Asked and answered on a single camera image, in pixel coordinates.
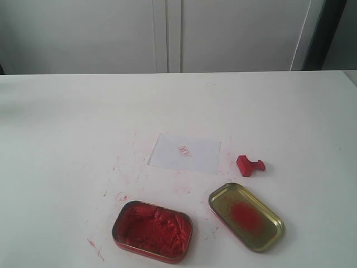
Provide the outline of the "white paper sheet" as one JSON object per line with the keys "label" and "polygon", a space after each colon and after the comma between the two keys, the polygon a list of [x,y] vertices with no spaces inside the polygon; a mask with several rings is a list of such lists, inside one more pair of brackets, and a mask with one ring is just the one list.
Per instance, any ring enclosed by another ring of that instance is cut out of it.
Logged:
{"label": "white paper sheet", "polygon": [[147,165],[171,170],[218,173],[219,141],[161,133]]}

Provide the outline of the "red plastic stamp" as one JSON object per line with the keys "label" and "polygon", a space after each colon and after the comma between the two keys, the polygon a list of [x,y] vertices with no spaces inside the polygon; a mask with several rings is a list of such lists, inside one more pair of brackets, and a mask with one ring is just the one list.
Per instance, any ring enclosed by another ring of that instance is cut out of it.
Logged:
{"label": "red plastic stamp", "polygon": [[256,170],[265,171],[266,169],[262,160],[250,161],[246,155],[239,155],[236,164],[243,177],[250,177]]}

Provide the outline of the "red ink paste tin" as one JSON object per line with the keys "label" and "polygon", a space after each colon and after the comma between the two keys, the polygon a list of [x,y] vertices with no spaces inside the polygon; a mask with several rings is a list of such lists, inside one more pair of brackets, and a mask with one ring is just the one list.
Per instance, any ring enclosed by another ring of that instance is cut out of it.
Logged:
{"label": "red ink paste tin", "polygon": [[169,264],[185,258],[192,234],[187,214],[137,200],[123,206],[112,228],[119,248]]}

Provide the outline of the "gold metal tin lid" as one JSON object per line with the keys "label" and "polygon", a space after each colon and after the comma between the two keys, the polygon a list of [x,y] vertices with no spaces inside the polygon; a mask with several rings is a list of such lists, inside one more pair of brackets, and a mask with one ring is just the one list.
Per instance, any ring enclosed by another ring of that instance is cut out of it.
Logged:
{"label": "gold metal tin lid", "polygon": [[271,249],[284,235],[283,220],[240,184],[222,185],[209,195],[208,204],[223,225],[253,252]]}

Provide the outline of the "white cabinet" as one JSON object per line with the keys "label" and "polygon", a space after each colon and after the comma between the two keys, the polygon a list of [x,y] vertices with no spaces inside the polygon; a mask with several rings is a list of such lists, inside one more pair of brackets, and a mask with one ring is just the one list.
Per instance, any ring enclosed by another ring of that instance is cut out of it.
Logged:
{"label": "white cabinet", "polygon": [[323,1],[2,1],[7,74],[301,70]]}

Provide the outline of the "dark vertical post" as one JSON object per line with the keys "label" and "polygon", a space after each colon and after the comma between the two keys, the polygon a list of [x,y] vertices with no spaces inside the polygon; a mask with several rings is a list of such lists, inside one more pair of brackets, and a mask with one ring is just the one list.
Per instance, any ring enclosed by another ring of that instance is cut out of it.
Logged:
{"label": "dark vertical post", "polygon": [[302,71],[321,70],[335,32],[344,12],[347,0],[326,0],[317,20],[317,24],[309,44]]}

